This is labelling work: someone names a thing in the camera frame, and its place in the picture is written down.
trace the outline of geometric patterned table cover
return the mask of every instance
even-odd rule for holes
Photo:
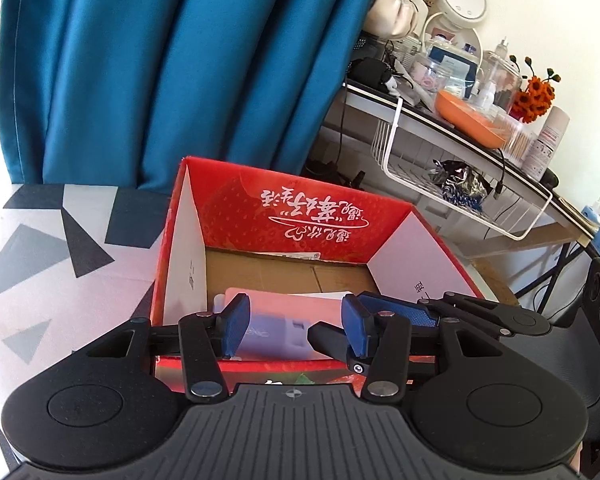
[[[24,185],[0,216],[0,414],[20,384],[147,316],[169,197]],[[0,478],[16,461],[0,430]]]

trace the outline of cardboard bottom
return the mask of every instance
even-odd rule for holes
[[[284,256],[205,250],[206,302],[211,310],[216,294],[230,287],[280,294],[312,292],[378,293],[366,265],[299,260]]]

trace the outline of teal curtain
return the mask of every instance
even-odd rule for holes
[[[186,155],[297,173],[371,0],[3,0],[14,183],[170,192]]]

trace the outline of orange flower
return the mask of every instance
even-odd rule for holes
[[[555,99],[555,90],[554,87],[552,87],[549,83],[547,83],[544,86],[544,93],[547,95],[547,97],[553,101]]]
[[[526,85],[526,91],[531,94],[531,96],[542,95],[542,92],[544,91],[542,80],[538,76],[533,76]]]
[[[536,113],[538,116],[543,116],[549,107],[545,104],[535,105],[531,107],[531,110]]]
[[[527,123],[527,124],[532,123],[533,121],[536,120],[536,117],[537,117],[537,115],[535,112],[533,112],[531,110],[526,110],[525,116],[523,117],[522,122]]]
[[[516,104],[521,108],[526,108],[531,104],[531,96],[526,92],[518,92]]]

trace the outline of white wire basket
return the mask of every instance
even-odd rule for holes
[[[480,222],[495,233],[505,235],[512,240],[525,238],[551,203],[552,193],[547,191],[546,196],[543,197],[546,199],[545,202],[539,206],[527,202],[512,190],[505,189],[499,200],[496,200],[491,193],[482,203],[482,212],[449,202],[443,197],[442,190],[432,183],[429,170],[435,167],[434,158],[438,158],[440,161],[450,158],[452,160],[461,159],[423,139],[417,139],[416,144],[411,143],[408,149],[400,152],[395,146],[395,140],[401,110],[402,99],[398,98],[393,122],[378,120],[378,127],[371,146],[373,158],[380,165],[384,174],[391,180],[415,190],[461,215]],[[498,182],[497,178],[485,174],[482,176],[495,188]]]

